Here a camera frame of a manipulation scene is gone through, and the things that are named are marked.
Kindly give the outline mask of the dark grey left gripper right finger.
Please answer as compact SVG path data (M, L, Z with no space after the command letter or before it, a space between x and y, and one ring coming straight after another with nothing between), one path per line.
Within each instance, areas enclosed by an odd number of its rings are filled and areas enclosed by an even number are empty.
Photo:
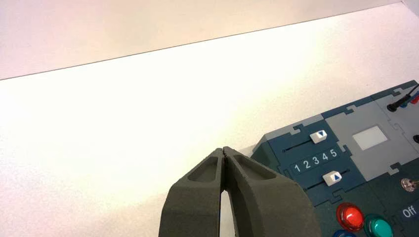
M320 237L314 207L295 181L224 147L225 189L237 237Z

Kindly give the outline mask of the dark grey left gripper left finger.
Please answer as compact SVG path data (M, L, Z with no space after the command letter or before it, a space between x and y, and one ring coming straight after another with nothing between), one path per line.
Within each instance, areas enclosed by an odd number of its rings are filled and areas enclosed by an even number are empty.
M171 186L162 208L159 236L219 236L223 191L224 152L217 148Z

